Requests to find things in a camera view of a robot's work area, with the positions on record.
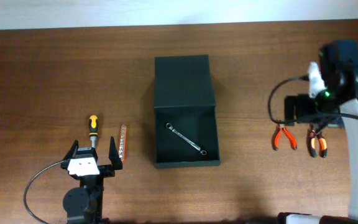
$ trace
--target wood grain surface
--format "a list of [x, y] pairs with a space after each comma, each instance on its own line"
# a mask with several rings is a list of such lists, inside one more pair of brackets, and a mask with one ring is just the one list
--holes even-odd
[[[235, 220], [278, 212], [347, 215], [350, 179], [344, 130], [325, 131], [328, 157], [312, 158], [307, 125], [289, 128], [278, 152], [267, 97], [284, 78], [304, 74], [318, 49], [336, 39], [358, 41], [358, 20], [191, 26], [0, 30], [0, 223], [36, 223], [24, 187], [63, 158], [75, 139], [89, 146], [88, 117], [99, 116], [99, 164], [109, 137], [128, 126], [124, 169], [104, 182], [103, 217], [115, 221]], [[216, 97], [219, 167], [154, 167], [154, 57], [209, 55]], [[283, 97], [306, 93], [290, 83]], [[78, 182], [53, 168], [31, 186], [39, 217], [65, 223], [64, 194]]]

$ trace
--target toolbox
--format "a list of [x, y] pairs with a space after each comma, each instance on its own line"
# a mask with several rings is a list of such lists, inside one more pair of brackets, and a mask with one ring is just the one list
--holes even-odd
[[[156, 168], [220, 165], [215, 106], [207, 55], [155, 58]], [[167, 123], [207, 154], [169, 130]]]

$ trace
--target silver wrench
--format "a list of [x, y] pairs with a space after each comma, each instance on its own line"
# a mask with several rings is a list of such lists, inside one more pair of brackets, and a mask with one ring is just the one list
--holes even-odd
[[175, 130], [172, 126], [172, 124], [167, 123], [165, 125], [165, 127], [167, 127], [169, 130], [171, 130], [173, 133], [177, 134], [179, 137], [181, 137], [183, 140], [185, 140], [188, 144], [190, 144], [191, 146], [193, 146], [195, 149], [199, 150], [199, 152], [201, 153], [201, 155], [206, 155], [206, 151], [205, 150], [201, 150], [201, 147], [197, 146], [194, 142], [190, 141], [188, 138], [184, 137], [182, 134], [180, 134], [177, 130]]

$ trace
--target red pliers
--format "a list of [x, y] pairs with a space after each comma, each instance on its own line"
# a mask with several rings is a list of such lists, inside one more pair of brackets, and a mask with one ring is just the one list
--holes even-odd
[[317, 157], [316, 148], [314, 146], [314, 142], [318, 139], [320, 144], [320, 156], [322, 158], [327, 157], [327, 142], [324, 138], [323, 134], [319, 132], [316, 134], [316, 131], [311, 126], [308, 133], [308, 150], [311, 157]]
[[285, 127], [284, 124], [278, 124], [277, 127], [276, 127], [276, 131], [274, 132], [274, 134], [272, 136], [272, 147], [273, 147], [273, 149], [275, 151], [278, 150], [278, 140], [280, 139], [281, 132], [284, 132], [286, 137], [290, 140], [291, 148], [293, 150], [296, 150], [297, 149], [296, 140], [292, 136], [292, 134], [287, 130], [287, 128]]

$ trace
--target pliers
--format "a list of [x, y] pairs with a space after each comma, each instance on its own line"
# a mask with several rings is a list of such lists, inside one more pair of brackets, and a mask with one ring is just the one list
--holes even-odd
[[284, 124], [277, 124], [276, 131], [273, 133], [273, 136], [272, 136], [272, 147], [273, 147], [273, 149], [275, 151], [278, 150], [278, 140], [280, 139], [281, 132], [284, 132], [286, 137], [290, 140], [291, 148], [293, 150], [296, 150], [297, 149], [296, 140], [292, 136], [292, 134], [287, 130], [287, 128], [285, 127]]
[[320, 144], [320, 156], [322, 158], [327, 157], [327, 142], [324, 138], [322, 132], [316, 133], [316, 131], [311, 126], [309, 129], [309, 133], [307, 136], [307, 144], [308, 144], [308, 150], [311, 157], [317, 157], [316, 148], [314, 146], [314, 142], [316, 141], [316, 138], [318, 139], [318, 142]]

